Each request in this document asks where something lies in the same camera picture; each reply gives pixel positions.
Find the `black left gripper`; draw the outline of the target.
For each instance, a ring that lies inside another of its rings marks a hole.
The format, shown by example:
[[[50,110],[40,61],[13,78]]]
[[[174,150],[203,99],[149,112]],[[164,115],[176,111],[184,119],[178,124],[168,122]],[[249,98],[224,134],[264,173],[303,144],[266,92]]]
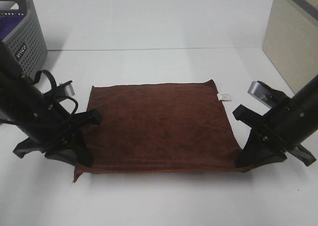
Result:
[[[22,123],[19,128],[28,138],[18,143],[13,153],[19,158],[39,151],[47,159],[75,165],[76,161],[86,167],[93,164],[93,155],[87,148],[82,130],[100,125],[102,116],[98,110],[69,114],[66,111],[48,111],[40,122]]]

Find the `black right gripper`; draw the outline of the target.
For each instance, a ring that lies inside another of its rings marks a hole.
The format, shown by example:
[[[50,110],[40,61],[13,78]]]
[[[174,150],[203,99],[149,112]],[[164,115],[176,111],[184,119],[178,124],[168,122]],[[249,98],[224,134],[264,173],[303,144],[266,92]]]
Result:
[[[235,160],[236,168],[252,169],[284,162],[286,152],[309,166],[317,159],[302,142],[318,129],[317,118],[307,116],[299,107],[273,107],[263,116],[239,105],[236,120],[251,127],[247,142]]]

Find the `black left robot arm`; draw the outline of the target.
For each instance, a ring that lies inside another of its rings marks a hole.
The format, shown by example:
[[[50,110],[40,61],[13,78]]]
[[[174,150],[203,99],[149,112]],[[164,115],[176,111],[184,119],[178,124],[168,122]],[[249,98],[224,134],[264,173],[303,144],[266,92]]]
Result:
[[[40,70],[35,79],[27,77],[4,43],[0,44],[1,123],[15,125],[28,137],[13,153],[19,158],[39,151],[47,159],[71,165],[93,164],[82,130],[100,125],[102,116],[93,109],[78,113],[78,102],[66,93],[71,81],[57,85],[48,70]]]

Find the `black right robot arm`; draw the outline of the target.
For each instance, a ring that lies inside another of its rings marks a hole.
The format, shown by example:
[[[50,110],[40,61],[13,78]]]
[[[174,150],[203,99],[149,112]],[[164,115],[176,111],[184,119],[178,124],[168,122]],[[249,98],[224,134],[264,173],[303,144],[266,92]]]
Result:
[[[233,115],[251,130],[247,142],[235,160],[237,168],[257,168],[283,162],[289,153],[305,166],[316,161],[302,142],[318,129],[318,78],[314,77],[293,97],[261,81],[251,83],[248,93],[269,107],[260,115],[239,105]]]

